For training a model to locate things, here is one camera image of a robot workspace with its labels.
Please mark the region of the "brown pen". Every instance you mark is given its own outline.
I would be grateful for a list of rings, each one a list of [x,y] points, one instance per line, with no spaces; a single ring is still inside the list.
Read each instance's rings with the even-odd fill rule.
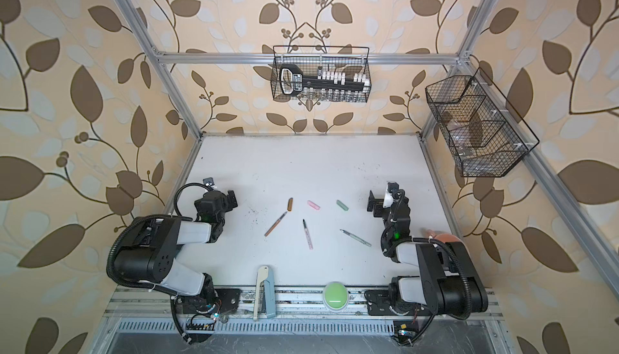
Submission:
[[[288,214],[287,211],[285,211],[275,222],[274,224],[266,231],[266,233],[264,233],[264,237],[268,237],[273,230],[280,224],[280,222],[283,220],[283,218],[286,217],[286,215]]]

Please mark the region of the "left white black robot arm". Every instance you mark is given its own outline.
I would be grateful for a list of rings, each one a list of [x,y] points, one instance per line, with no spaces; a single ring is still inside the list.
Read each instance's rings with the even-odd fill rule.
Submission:
[[[106,262],[106,274],[117,285],[169,296],[174,328],[187,344],[207,341],[218,322],[237,311],[242,291],[217,289],[208,273],[179,260],[191,244],[214,244],[222,235],[225,215],[238,206],[234,191],[222,192],[210,178],[180,187],[169,215],[133,220],[118,236]]]

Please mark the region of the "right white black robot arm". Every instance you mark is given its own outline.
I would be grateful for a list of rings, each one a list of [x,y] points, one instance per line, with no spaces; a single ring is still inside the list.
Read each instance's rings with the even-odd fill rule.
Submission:
[[[369,315],[412,319],[394,328],[392,339],[398,345],[414,346],[437,316],[464,321],[488,310],[487,290],[463,241],[445,233],[414,237],[409,199],[397,183],[387,184],[382,199],[370,193],[367,211],[383,222],[383,256],[418,271],[392,278],[385,290],[364,293]]]

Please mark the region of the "green pen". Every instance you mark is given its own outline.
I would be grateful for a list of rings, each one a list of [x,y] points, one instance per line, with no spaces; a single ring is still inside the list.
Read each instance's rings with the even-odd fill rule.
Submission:
[[[349,231],[346,231],[346,230],[344,230],[344,229],[340,229],[340,231],[341,231],[341,233],[343,233],[345,236],[348,236],[348,237],[350,237],[351,239],[353,239],[353,240],[355,240],[355,241],[357,241],[357,242],[359,242],[359,243],[361,243],[361,244],[363,244],[363,245],[365,245],[365,246],[367,246],[367,247],[369,247],[369,248],[370,248],[370,247],[372,247],[372,244],[371,244],[371,243],[369,243],[369,242],[365,241],[365,240],[364,240],[364,239],[362,239],[361,237],[356,236],[355,234],[350,233]]]

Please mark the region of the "green pen cap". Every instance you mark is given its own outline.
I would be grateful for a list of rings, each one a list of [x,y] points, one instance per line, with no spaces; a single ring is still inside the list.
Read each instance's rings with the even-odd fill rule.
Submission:
[[[344,211],[348,211],[349,210],[349,207],[346,204],[344,204],[342,201],[340,201],[340,200],[337,200],[336,204]]]

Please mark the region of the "pink pen cap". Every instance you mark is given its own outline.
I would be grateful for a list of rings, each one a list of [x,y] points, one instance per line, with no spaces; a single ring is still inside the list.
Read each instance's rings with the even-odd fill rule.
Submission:
[[[321,207],[318,204],[316,204],[315,202],[311,201],[311,200],[308,200],[307,204],[310,207],[312,207],[314,210],[316,210],[316,211],[320,211],[321,210]]]

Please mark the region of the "pink pen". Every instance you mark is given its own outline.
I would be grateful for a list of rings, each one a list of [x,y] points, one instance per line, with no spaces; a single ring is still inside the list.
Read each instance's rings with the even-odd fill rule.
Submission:
[[[311,235],[310,235],[310,230],[309,230],[309,228],[307,226],[307,223],[306,223],[305,219],[302,220],[302,225],[303,225],[303,229],[304,229],[304,233],[305,233],[305,236],[306,236],[306,241],[307,241],[309,250],[314,250],[314,246],[313,246]]]

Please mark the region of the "green round button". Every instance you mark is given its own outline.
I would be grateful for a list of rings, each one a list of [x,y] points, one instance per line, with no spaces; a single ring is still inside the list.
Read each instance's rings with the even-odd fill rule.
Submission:
[[[332,281],[324,287],[322,291],[322,300],[328,310],[340,312],[348,306],[348,288],[341,282]]]

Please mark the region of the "black socket set rail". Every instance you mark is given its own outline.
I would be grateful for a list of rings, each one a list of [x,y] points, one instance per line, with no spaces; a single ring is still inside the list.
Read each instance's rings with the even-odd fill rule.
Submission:
[[[316,74],[302,70],[298,65],[284,64],[276,72],[275,84],[282,94],[306,96],[316,91],[321,94],[369,94],[371,79],[365,73],[347,74],[344,71],[328,70],[323,66],[316,68]]]

